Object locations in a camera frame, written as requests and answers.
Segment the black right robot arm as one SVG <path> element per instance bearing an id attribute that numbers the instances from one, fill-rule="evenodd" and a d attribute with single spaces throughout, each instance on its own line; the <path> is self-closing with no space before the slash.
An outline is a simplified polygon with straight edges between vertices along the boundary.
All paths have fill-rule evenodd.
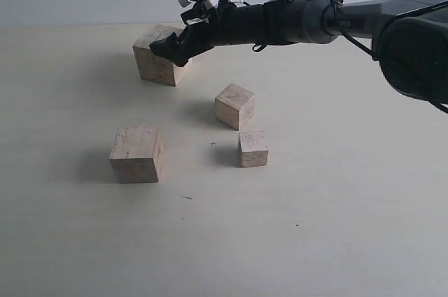
<path id="1" fill-rule="evenodd" d="M 236 6 L 195 4 L 199 22 L 150 49 L 178 67 L 218 46 L 326 45 L 344 37 L 380 66 L 401 95 L 447 110 L 447 0 L 270 0 Z"/>

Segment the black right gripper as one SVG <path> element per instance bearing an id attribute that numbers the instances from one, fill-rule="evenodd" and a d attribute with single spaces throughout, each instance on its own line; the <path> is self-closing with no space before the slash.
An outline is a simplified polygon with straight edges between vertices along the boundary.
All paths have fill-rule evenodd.
<path id="1" fill-rule="evenodd" d="M 206 9 L 203 1 L 195 3 L 181 14 L 185 29 L 180 44 L 177 34 L 172 32 L 149 45 L 152 53 L 184 67 L 191 58 L 219 46 L 251 44 L 253 51 L 260 52 L 266 48 L 264 6 L 238 2 L 242 5 L 233 0 L 219 0 L 210 9 Z"/>

